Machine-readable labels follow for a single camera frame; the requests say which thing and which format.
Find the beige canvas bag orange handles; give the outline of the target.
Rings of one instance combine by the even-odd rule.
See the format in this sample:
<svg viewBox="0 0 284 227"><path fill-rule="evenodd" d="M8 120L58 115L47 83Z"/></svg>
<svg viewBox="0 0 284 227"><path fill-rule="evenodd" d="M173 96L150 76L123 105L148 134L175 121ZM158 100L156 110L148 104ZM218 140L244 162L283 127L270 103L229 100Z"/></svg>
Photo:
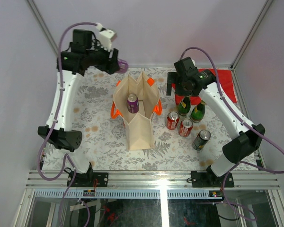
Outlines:
<svg viewBox="0 0 284 227"><path fill-rule="evenodd" d="M137 97L139 108L135 113L128 109L129 95ZM137 79L127 75L116 85L110 115L112 119L118 116L123 119L128 150L155 148L151 121L154 114L160 116L161 113L160 91L154 79L144 71Z"/></svg>

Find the purple soda can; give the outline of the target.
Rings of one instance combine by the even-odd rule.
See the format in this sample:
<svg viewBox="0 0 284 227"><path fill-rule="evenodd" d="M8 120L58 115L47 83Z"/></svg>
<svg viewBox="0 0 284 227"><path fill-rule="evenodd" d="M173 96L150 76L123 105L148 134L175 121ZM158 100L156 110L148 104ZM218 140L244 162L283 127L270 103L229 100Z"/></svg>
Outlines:
<svg viewBox="0 0 284 227"><path fill-rule="evenodd" d="M126 73L128 70L128 63L125 60L118 59L119 71L117 73Z"/></svg>
<svg viewBox="0 0 284 227"><path fill-rule="evenodd" d="M126 101L127 108L130 113L135 114L139 111L139 99L137 95L129 94Z"/></svg>

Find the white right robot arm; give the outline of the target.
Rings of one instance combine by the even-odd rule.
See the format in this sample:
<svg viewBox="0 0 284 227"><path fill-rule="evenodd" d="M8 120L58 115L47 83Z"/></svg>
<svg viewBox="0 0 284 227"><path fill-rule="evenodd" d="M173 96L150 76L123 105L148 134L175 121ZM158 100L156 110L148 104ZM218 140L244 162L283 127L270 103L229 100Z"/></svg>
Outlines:
<svg viewBox="0 0 284 227"><path fill-rule="evenodd" d="M168 73L166 94L175 92L179 96L199 97L205 101L231 138L206 175L210 186L218 186L223 182L224 174L259 148L265 128L262 124L255 125L238 110L217 83L217 72L199 71L190 57L178 60L174 67L176 70Z"/></svg>

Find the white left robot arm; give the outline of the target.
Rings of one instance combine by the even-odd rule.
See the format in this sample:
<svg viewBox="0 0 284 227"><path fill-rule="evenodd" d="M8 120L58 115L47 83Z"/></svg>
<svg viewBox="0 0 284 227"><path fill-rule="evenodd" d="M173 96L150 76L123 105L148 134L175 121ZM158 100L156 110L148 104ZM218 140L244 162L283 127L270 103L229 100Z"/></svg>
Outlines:
<svg viewBox="0 0 284 227"><path fill-rule="evenodd" d="M89 30L73 30L69 48L57 59L57 86L50 116L37 130L45 144L61 151L64 160L72 161L79 174L79 183L86 187L93 184L94 175L89 172L90 162L77 150L82 142L82 132L72 129L73 105L89 67L94 66L110 75L120 70L118 50L112 48L115 38L116 32L107 28L99 29L98 35Z"/></svg>

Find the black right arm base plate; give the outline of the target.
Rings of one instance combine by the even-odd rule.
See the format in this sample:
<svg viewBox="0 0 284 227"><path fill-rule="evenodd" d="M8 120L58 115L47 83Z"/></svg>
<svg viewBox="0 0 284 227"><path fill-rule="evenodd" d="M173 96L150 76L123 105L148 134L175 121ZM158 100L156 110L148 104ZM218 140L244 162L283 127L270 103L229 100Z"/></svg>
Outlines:
<svg viewBox="0 0 284 227"><path fill-rule="evenodd" d="M225 188L234 187L234 180L231 173L228 174L226 177L226 174L222 176L216 176L213 173L191 171L191 181L193 188L213 188L213 187L221 188L224 180L225 180L224 184Z"/></svg>

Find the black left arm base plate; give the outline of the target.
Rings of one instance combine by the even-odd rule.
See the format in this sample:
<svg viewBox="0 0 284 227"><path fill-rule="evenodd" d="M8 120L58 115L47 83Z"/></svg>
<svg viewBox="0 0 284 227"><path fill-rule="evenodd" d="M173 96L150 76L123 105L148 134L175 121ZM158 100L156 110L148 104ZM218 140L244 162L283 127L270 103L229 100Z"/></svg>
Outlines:
<svg viewBox="0 0 284 227"><path fill-rule="evenodd" d="M92 174L76 174L71 187L104 188L108 185L109 173L95 172Z"/></svg>

